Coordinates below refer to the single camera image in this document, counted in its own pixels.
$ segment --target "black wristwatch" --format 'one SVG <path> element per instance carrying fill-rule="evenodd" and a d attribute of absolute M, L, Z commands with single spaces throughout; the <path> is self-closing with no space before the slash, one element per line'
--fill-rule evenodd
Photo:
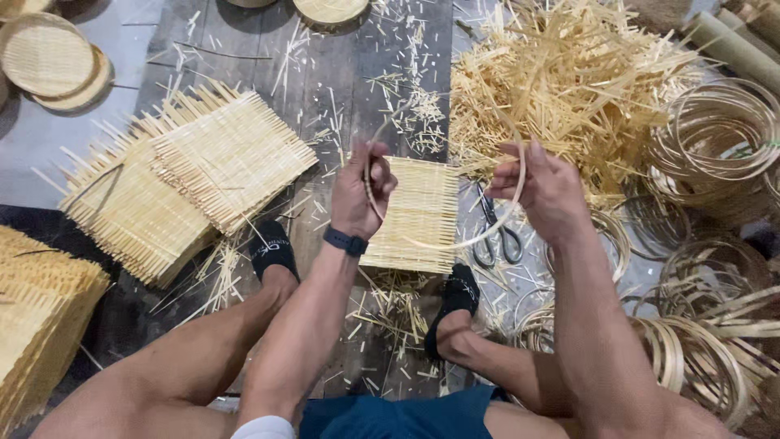
<path fill-rule="evenodd" d="M 359 257 L 366 252 L 368 247 L 368 241 L 358 236 L 349 236 L 343 232 L 339 232 L 333 227 L 328 226 L 325 234 L 322 235 L 322 239 L 328 242 L 330 245 L 336 248 L 341 248 L 347 255 Z"/>

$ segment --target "round bamboo tray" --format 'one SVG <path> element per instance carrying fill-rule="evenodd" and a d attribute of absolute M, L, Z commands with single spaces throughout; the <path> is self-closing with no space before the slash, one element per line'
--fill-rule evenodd
<path fill-rule="evenodd" d="M 242 8 L 262 8 L 263 6 L 268 6 L 273 2 L 276 2 L 276 0 L 226 0 L 227 3 L 232 3 L 236 6 L 241 6 Z"/>
<path fill-rule="evenodd" d="M 320 24 L 338 24 L 360 15 L 368 0 L 292 0 L 307 19 Z"/>
<path fill-rule="evenodd" d="M 61 98 L 33 95 L 33 99 L 48 109 L 60 112 L 78 111 L 96 102 L 111 82 L 114 69 L 111 60 L 96 45 L 92 45 L 92 51 L 95 59 L 93 76 L 82 88 Z"/>
<path fill-rule="evenodd" d="M 95 64 L 90 43 L 68 20 L 37 12 L 0 29 L 5 75 L 34 95 L 57 98 L 78 90 Z"/>
<path fill-rule="evenodd" d="M 54 0 L 3 0 L 0 2 L 0 22 L 34 12 L 48 11 Z"/>

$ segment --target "bamboo tube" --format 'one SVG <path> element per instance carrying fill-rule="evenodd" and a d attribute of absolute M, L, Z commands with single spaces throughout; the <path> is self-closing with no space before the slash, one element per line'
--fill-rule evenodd
<path fill-rule="evenodd" d="M 755 18 L 748 20 L 747 25 L 780 50 L 780 5 L 767 2 L 759 8 L 755 15 Z"/>
<path fill-rule="evenodd" d="M 780 66 L 709 12 L 699 12 L 683 30 L 713 58 L 728 63 L 741 77 L 761 82 L 780 95 Z"/>
<path fill-rule="evenodd" d="M 721 21 L 721 23 L 725 24 L 729 27 L 729 29 L 734 30 L 737 35 L 739 35 L 742 38 L 745 38 L 745 40 L 749 43 L 751 43 L 753 46 L 755 46 L 758 50 L 765 53 L 769 58 L 772 59 L 772 61 L 775 61 L 777 64 L 780 64 L 780 53 L 775 50 L 772 46 L 767 44 L 764 40 L 762 40 L 758 35 L 754 34 L 750 31 L 750 29 L 747 28 L 745 25 L 745 22 L 742 21 L 737 15 L 735 15 L 733 12 L 729 11 L 726 8 L 721 9 L 721 12 L 718 13 L 718 20 Z"/>

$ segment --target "woven bamboo mat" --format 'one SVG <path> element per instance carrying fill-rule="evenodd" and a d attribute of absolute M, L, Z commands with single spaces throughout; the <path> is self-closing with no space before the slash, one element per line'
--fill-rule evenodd
<path fill-rule="evenodd" d="M 103 122 L 112 142 L 93 145 L 89 161 L 66 150 L 76 172 L 63 170 L 70 193 L 59 208 L 144 283 L 166 287 L 217 235 L 209 219 L 151 168 L 155 137 L 188 130 L 189 123 L 239 97 L 224 84 L 212 86 L 191 89 L 191 95 L 177 91 L 154 106 L 159 116 L 132 117 L 127 132 Z"/>
<path fill-rule="evenodd" d="M 253 91 L 151 143 L 158 175 L 227 235 L 317 162 Z"/>
<path fill-rule="evenodd" d="M 98 264 L 0 226 L 0 437 L 42 412 L 107 286 Z"/>
<path fill-rule="evenodd" d="M 371 238 L 364 266 L 450 273 L 455 250 L 418 247 L 404 237 L 433 245 L 455 240 L 458 177 L 441 163 L 388 157 L 398 187 L 390 196 L 385 222 Z"/>

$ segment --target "foot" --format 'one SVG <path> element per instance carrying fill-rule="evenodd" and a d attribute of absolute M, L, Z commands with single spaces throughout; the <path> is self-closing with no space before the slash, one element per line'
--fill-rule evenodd
<path fill-rule="evenodd" d="M 441 299 L 441 309 L 425 335 L 425 351 L 433 359 L 447 358 L 460 335 L 471 331 L 471 318 L 480 303 L 480 289 L 468 266 L 452 267 Z"/>
<path fill-rule="evenodd" d="M 250 259 L 257 278 L 267 285 L 265 271 L 274 265 L 286 268 L 300 282 L 298 269 L 295 267 L 295 255 L 293 246 L 281 224 L 273 220 L 266 220 L 255 224 L 260 232 L 260 237 L 254 236 L 249 241 Z"/>

